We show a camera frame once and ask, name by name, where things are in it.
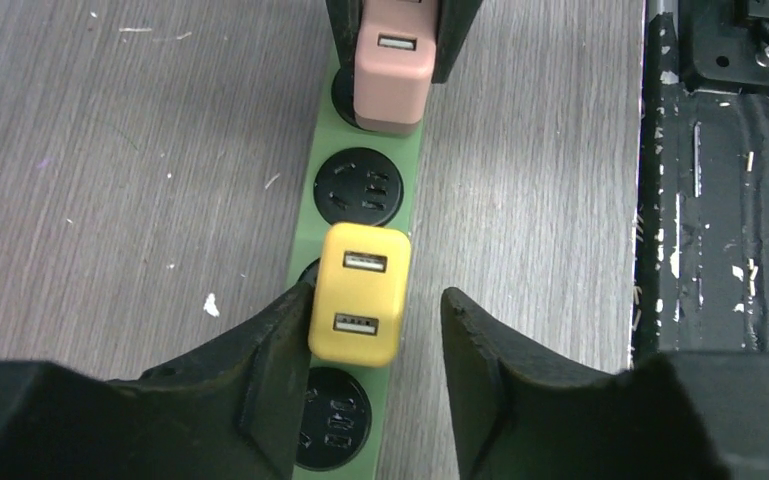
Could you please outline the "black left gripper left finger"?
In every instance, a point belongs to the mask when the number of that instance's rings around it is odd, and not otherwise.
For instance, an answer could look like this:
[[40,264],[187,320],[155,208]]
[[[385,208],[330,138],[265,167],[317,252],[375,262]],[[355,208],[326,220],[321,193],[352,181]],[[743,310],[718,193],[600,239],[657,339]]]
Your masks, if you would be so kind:
[[299,283],[135,380],[0,361],[0,479],[287,479],[313,291]]

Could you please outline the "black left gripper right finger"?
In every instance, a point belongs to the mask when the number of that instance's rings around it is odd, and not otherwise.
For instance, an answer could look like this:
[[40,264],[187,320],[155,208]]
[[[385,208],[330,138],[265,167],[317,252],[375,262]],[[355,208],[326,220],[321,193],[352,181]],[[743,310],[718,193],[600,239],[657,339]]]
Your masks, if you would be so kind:
[[609,374],[441,297],[464,479],[769,479],[769,353],[666,352]]

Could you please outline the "yellow plug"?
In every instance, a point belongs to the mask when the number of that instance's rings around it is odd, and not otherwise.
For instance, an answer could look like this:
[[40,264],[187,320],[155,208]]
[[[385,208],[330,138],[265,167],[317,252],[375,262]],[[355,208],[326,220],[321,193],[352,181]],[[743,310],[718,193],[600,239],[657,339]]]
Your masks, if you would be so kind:
[[349,222],[327,231],[308,335],[321,360],[380,368],[401,341],[411,263],[408,236]]

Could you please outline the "pink plug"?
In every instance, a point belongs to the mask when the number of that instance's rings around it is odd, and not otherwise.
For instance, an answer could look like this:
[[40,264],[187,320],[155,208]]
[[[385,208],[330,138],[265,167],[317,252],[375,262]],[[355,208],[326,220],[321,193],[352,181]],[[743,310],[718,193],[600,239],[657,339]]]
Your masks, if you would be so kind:
[[435,0],[363,3],[353,88],[360,128],[408,135],[418,127],[434,71],[438,7]]

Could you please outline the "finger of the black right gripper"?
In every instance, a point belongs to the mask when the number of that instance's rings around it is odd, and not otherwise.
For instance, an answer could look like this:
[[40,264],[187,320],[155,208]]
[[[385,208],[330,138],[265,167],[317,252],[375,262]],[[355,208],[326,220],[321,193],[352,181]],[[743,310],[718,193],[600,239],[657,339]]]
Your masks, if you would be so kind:
[[433,84],[444,84],[458,59],[483,0],[440,0]]
[[364,1],[326,0],[325,4],[340,69],[354,77]]

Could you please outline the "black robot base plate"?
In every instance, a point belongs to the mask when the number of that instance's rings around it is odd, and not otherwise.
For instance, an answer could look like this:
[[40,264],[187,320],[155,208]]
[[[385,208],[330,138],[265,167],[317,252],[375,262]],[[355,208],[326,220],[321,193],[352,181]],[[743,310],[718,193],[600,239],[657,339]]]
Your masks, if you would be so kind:
[[769,351],[769,1],[652,1],[630,356]]

